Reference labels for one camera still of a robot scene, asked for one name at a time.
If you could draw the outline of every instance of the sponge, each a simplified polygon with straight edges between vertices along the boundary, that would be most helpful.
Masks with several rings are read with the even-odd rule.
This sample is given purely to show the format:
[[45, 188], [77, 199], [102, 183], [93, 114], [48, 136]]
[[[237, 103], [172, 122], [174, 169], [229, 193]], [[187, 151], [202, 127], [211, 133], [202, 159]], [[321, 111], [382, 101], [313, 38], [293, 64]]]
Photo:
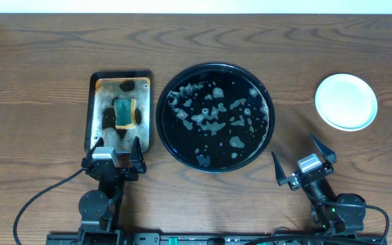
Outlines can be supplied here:
[[116, 99], [116, 129], [132, 129], [135, 127], [135, 99]]

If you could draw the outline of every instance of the round white plate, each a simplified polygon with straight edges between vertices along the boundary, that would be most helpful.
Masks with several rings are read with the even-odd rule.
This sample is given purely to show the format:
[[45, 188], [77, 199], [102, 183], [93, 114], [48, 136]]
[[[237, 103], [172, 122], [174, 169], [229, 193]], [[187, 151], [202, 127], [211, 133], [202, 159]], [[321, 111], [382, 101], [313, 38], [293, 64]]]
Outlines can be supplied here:
[[378, 113], [378, 100], [362, 79], [336, 74], [323, 80], [316, 92], [317, 112], [332, 127], [357, 131], [368, 126]]

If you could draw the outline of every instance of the white wall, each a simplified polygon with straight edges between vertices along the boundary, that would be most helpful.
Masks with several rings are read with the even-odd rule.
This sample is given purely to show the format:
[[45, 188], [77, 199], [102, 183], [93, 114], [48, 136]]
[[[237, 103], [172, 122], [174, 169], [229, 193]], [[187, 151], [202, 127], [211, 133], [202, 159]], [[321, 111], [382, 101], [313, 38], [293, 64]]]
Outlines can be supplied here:
[[0, 0], [0, 13], [392, 14], [392, 0]]

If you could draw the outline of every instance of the wood grain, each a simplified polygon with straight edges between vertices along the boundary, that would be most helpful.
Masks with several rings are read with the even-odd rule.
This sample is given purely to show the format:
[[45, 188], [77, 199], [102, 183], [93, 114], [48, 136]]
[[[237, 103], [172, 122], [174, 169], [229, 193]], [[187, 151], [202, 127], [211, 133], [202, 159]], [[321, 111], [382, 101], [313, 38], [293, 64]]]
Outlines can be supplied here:
[[[177, 162], [152, 122], [148, 173], [125, 187], [122, 224], [164, 232], [271, 232], [312, 226], [306, 196], [275, 182], [270, 151], [286, 172], [315, 152], [309, 132], [337, 152], [328, 177], [336, 193], [357, 193], [385, 209], [392, 244], [392, 16], [0, 14], [0, 244], [29, 198], [80, 168], [91, 74], [150, 69], [152, 118], [165, 85], [183, 69], [222, 61], [253, 72], [268, 89], [276, 129], [266, 151], [227, 174]], [[347, 133], [318, 116], [323, 78], [355, 74], [378, 98], [376, 120]], [[25, 244], [76, 231], [79, 198], [97, 188], [84, 174], [34, 202], [20, 221]], [[384, 219], [370, 211], [368, 233]]]

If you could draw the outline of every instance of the round black tray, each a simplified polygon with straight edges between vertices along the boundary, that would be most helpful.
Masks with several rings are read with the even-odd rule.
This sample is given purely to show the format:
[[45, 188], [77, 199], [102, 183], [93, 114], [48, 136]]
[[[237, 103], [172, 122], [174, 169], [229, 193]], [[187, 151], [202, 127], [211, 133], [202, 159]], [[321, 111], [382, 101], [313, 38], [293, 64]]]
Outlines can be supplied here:
[[164, 88], [157, 130], [166, 149], [183, 164], [203, 172], [229, 172], [264, 151], [274, 116], [269, 93], [249, 71], [206, 63], [182, 71]]

